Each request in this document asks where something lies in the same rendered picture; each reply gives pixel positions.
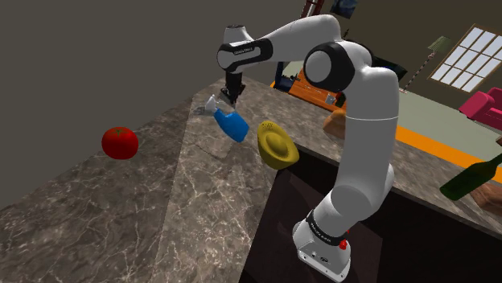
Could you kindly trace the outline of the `white paned window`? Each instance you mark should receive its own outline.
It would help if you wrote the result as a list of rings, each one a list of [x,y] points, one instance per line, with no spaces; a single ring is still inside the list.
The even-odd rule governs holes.
[[[502,33],[473,24],[428,79],[474,92],[502,66]]]

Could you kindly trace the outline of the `dark wall picture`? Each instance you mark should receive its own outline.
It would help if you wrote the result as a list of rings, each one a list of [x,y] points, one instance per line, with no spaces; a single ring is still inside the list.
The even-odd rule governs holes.
[[[359,0],[334,0],[330,12],[343,18],[350,19]]]

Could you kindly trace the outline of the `magenta sofa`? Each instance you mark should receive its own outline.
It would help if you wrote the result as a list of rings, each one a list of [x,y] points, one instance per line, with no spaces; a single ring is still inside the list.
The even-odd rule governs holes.
[[[476,92],[459,107],[459,111],[468,119],[502,131],[502,88]]]

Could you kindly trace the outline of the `blue spray bottle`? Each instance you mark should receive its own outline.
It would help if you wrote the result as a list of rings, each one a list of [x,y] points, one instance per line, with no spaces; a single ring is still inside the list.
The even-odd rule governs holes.
[[[243,142],[249,131],[249,125],[237,112],[225,114],[217,107],[215,95],[211,95],[206,102],[205,109],[209,111],[216,120],[218,126],[235,142]]]

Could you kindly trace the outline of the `brown wooden object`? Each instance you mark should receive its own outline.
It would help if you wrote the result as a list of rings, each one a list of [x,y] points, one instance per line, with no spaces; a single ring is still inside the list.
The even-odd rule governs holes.
[[[502,187],[485,183],[471,191],[470,196],[483,210],[502,217]]]

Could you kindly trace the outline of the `brown bread loaf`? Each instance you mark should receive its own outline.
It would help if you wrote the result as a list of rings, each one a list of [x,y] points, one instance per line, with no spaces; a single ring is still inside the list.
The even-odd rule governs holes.
[[[337,109],[323,122],[323,131],[340,139],[345,139],[346,111]]]

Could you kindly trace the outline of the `dark robot stand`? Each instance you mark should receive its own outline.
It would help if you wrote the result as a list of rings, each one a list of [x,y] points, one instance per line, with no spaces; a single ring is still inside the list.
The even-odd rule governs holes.
[[[299,260],[292,229],[333,187],[339,163],[298,152],[276,174],[238,283],[333,283]],[[502,283],[502,236],[397,188],[348,241],[343,283]]]

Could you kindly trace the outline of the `orange wooden table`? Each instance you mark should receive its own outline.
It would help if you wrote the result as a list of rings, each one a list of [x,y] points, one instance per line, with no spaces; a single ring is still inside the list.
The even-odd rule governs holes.
[[[279,62],[271,86],[322,109],[335,111],[347,108],[346,97],[343,93],[328,92],[314,87],[307,81],[302,67],[302,61],[290,62],[288,65]]]

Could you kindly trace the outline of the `floor lamp with green shade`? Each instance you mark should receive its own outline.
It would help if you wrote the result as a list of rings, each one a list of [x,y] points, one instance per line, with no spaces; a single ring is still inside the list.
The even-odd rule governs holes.
[[[430,51],[430,54],[427,56],[427,59],[424,61],[422,66],[413,74],[405,87],[400,89],[400,92],[407,93],[407,88],[414,82],[415,78],[420,74],[423,68],[435,57],[437,53],[445,51],[450,46],[450,44],[451,39],[442,35],[438,37],[430,46],[428,46],[427,49]]]

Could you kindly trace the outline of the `red tomato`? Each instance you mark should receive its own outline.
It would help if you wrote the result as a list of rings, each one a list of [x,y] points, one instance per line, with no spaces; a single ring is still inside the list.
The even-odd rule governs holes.
[[[111,158],[130,159],[138,152],[138,137],[126,127],[114,127],[104,133],[101,147]]]

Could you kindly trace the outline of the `dark green glass bottle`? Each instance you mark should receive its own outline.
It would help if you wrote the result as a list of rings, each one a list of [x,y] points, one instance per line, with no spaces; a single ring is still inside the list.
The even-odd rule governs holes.
[[[501,163],[502,153],[486,162],[473,163],[442,185],[439,190],[448,199],[459,200],[491,180],[496,175],[497,167]]]

